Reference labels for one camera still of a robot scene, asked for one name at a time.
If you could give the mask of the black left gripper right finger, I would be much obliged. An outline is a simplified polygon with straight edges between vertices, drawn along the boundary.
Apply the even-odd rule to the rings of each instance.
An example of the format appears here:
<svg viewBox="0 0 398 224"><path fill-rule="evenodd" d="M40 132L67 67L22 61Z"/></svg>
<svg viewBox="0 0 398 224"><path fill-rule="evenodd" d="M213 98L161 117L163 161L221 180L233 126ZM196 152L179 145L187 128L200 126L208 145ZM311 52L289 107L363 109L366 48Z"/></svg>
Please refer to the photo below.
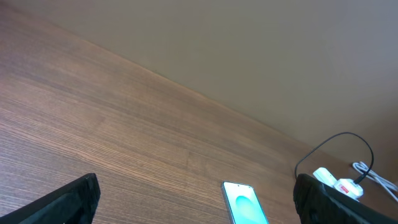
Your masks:
<svg viewBox="0 0 398 224"><path fill-rule="evenodd" d="M294 204L303 224L397 224L307 174L296 178Z"/></svg>

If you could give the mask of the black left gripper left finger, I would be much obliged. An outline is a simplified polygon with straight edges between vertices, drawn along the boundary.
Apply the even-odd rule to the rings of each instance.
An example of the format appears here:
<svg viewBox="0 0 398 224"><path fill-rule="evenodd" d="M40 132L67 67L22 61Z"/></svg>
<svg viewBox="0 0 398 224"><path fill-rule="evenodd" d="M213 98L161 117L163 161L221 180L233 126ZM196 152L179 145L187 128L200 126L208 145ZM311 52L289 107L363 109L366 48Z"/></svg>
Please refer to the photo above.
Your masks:
<svg viewBox="0 0 398 224"><path fill-rule="evenodd" d="M91 224L100 200L96 174L88 173L1 217L1 223Z"/></svg>

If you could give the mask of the Galaxy smartphone cyan screen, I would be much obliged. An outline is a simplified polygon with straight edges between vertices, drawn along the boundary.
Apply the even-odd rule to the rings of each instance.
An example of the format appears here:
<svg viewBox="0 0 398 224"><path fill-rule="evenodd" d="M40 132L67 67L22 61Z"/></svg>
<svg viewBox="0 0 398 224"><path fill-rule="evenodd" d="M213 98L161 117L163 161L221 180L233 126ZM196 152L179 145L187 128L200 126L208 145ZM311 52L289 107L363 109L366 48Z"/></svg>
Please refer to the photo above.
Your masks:
<svg viewBox="0 0 398 224"><path fill-rule="evenodd" d="M235 182L222 182L221 191L232 224L269 223L253 187Z"/></svg>

